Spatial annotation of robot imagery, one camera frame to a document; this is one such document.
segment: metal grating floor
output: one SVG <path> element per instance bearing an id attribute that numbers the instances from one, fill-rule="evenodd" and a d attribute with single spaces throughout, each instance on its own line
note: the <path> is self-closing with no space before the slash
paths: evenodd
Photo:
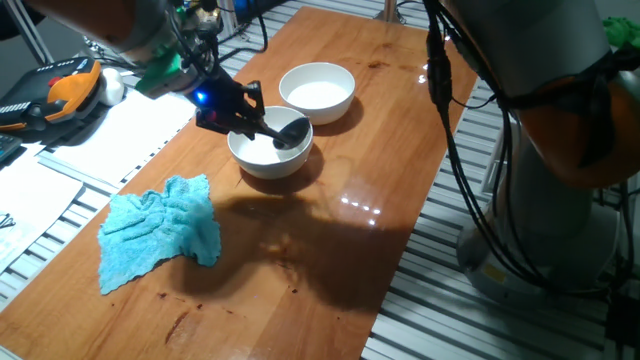
<path id="1" fill-rule="evenodd" d="M 265 13 L 269 36 L 302 6 L 372 18 L 383 9 L 384 0 L 287 1 Z M 427 28 L 426 14 L 419 3 L 404 5 L 400 13 L 407 26 Z M 260 27 L 254 20 L 242 38 L 221 46 L 220 52 L 226 54 L 247 45 L 259 48 L 261 39 Z M 251 57 L 251 54 L 238 54 L 223 67 L 234 76 Z M 479 81 L 469 104 L 480 104 L 489 96 L 488 88 Z M 463 113 L 455 138 L 475 193 L 481 192 L 501 126 L 502 120 L 493 104 Z M 109 202 L 109 197 L 157 153 L 150 154 L 132 169 L 120 186 L 105 185 L 81 171 L 65 167 L 52 156 L 57 146 L 63 146 L 65 140 L 80 130 L 39 154 L 40 163 L 85 185 L 62 217 L 0 274 L 0 311 Z M 634 358 L 634 349 L 616 349 L 615 344 L 605 338 L 608 309 L 602 304 L 584 302 L 572 311 L 526 312 L 499 306 L 478 293 L 459 271 L 455 257 L 457 236 L 470 221 L 457 189 L 445 156 L 362 352 L 363 359 Z M 608 195 L 607 200 L 615 202 L 615 197 L 615 194 Z M 481 203 L 490 201 L 487 196 L 479 199 Z M 633 285 L 630 293 L 638 298 L 640 286 Z"/>

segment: white ceramic bowl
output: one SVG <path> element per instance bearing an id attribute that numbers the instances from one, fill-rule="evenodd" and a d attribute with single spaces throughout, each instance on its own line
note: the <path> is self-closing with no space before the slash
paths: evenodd
<path id="1" fill-rule="evenodd" d="M 280 81 L 284 102 L 304 113 L 313 125 L 336 121 L 349 110 L 356 80 L 349 70 L 331 63 L 309 63 L 289 71 Z"/>
<path id="2" fill-rule="evenodd" d="M 269 106 L 265 109 L 264 121 L 276 131 L 304 115 L 294 109 L 282 106 Z M 290 150 L 277 150 L 273 147 L 273 138 L 256 134 L 251 141 L 244 135 L 229 133 L 229 149 L 236 162 L 249 174 L 260 179 L 279 179 L 289 176 L 304 165 L 313 145 L 313 127 L 304 141 Z"/>

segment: blue towel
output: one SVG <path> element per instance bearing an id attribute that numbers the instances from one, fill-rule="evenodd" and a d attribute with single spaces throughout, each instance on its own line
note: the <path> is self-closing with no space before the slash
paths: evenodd
<path id="1" fill-rule="evenodd" d="M 213 266 L 220 256 L 220 226 L 213 220 L 207 177 L 174 176 L 163 194 L 149 190 L 142 197 L 114 195 L 98 241 L 103 295 L 177 255 Z"/>

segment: sheet of paper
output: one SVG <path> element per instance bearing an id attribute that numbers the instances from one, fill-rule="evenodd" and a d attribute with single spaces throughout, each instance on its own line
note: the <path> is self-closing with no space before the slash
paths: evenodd
<path id="1" fill-rule="evenodd" d="M 0 171 L 0 215 L 9 213 L 15 222 L 0 229 L 0 272 L 58 220 L 81 188 L 35 158 Z"/>
<path id="2" fill-rule="evenodd" d="M 54 157 L 115 185 L 173 137 L 194 111 L 191 103 L 174 95 L 151 100 L 130 91 L 102 121 L 61 146 Z"/>
<path id="3" fill-rule="evenodd" d="M 49 126 L 47 129 L 38 131 L 22 131 L 14 135 L 22 139 L 22 145 L 11 157 L 0 164 L 13 165 L 21 161 L 30 161 L 31 158 L 38 155 L 47 146 L 55 143 L 61 137 L 76 130 L 83 124 L 81 120 L 69 120 L 55 126 Z"/>

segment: wooden tabletop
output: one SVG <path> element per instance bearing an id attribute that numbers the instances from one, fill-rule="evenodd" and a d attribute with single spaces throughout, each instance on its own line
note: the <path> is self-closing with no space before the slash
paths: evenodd
<path id="1" fill-rule="evenodd" d="M 309 161 L 279 181 L 244 174 L 226 138 L 191 121 L 121 193 L 206 174 L 222 255 L 178 257 L 107 296 L 101 211 L 0 314 L 0 345 L 24 359 L 357 359 L 445 152 L 429 100 L 426 32 L 302 8 L 238 73 L 267 105 L 293 67 L 329 61 L 356 79 Z M 476 76 L 448 47 L 454 94 Z M 452 106 L 453 123 L 462 109 Z"/>

